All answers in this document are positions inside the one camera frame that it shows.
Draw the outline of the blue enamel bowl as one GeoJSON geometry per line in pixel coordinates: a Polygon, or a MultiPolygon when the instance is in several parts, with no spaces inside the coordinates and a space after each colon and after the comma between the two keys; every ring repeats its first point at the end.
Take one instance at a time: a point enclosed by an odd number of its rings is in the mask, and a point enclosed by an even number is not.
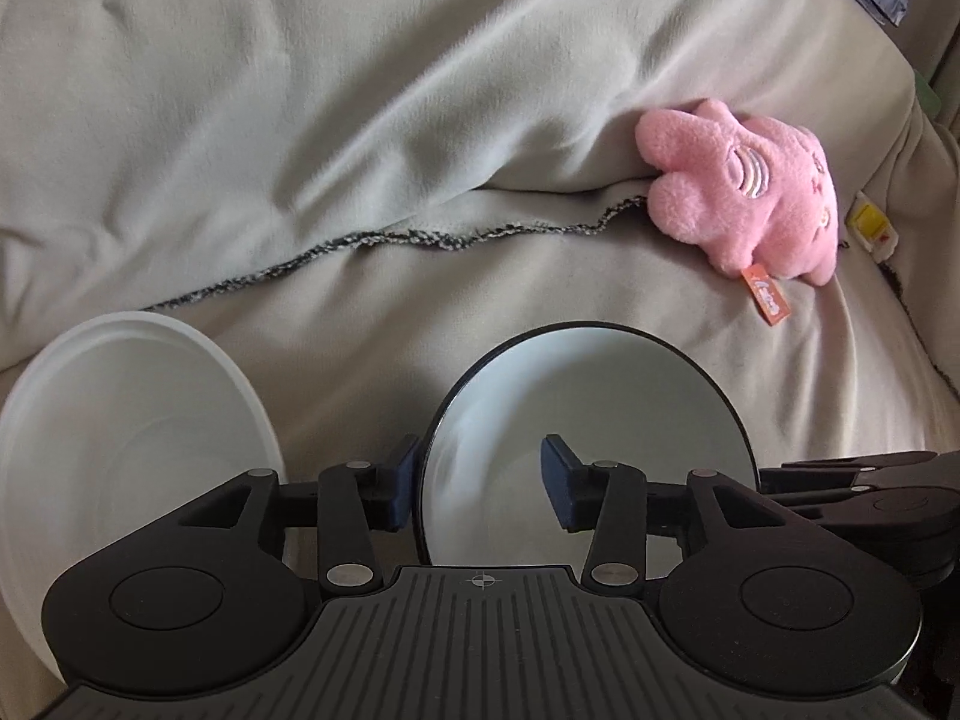
{"type": "Polygon", "coordinates": [[[563,530],[540,476],[550,434],[584,463],[626,463],[652,483],[693,468],[758,481],[742,419],[693,359],[613,323],[547,325],[492,349],[439,406],[420,460],[421,561],[582,569],[590,536],[563,530]]]}

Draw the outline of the white plastic takeaway bowl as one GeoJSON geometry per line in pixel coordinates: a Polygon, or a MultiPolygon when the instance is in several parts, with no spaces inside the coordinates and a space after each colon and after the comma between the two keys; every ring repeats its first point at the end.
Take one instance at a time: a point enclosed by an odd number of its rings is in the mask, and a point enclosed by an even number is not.
{"type": "Polygon", "coordinates": [[[274,426],[187,323],[107,314],[44,348],[2,408],[2,596],[44,667],[41,606],[62,572],[252,468],[285,470],[274,426]]]}

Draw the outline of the pink plush toy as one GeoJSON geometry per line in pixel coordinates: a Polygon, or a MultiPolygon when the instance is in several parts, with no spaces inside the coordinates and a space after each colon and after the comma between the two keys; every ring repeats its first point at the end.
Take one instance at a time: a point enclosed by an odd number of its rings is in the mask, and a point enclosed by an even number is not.
{"type": "Polygon", "coordinates": [[[833,278],[838,202],[810,130],[771,117],[737,119],[726,103],[706,99],[692,112],[648,110],[635,140],[659,171],[647,192],[651,221],[747,284],[768,325],[791,315],[783,281],[823,286],[833,278]]]}

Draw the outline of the beige sofa cover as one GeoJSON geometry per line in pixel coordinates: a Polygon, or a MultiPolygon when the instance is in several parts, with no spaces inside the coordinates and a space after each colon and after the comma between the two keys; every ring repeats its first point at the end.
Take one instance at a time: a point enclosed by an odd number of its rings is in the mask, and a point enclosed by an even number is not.
{"type": "Polygon", "coordinates": [[[251,379],[286,468],[373,458],[473,361],[596,319],[675,344],[763,465],[958,444],[958,145],[854,0],[2,0],[2,379],[159,307],[251,379]],[[813,130],[900,232],[770,327],[636,205],[633,128],[813,130]]]}

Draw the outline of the small yellow tag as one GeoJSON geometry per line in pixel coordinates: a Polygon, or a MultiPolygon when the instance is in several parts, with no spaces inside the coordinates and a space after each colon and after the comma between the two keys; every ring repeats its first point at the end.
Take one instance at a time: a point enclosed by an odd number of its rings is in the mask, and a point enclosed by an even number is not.
{"type": "Polygon", "coordinates": [[[866,193],[856,193],[846,215],[846,226],[875,263],[884,263],[895,254],[900,234],[889,216],[885,215],[885,211],[869,199],[866,193]]]}

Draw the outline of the green object behind sofa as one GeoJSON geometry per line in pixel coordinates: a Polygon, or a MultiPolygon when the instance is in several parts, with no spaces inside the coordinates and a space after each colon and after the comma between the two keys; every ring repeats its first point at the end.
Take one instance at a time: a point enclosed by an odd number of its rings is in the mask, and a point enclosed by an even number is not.
{"type": "Polygon", "coordinates": [[[928,80],[919,71],[914,74],[914,86],[916,86],[916,98],[918,98],[921,110],[930,119],[935,119],[942,109],[942,103],[928,80]]]}

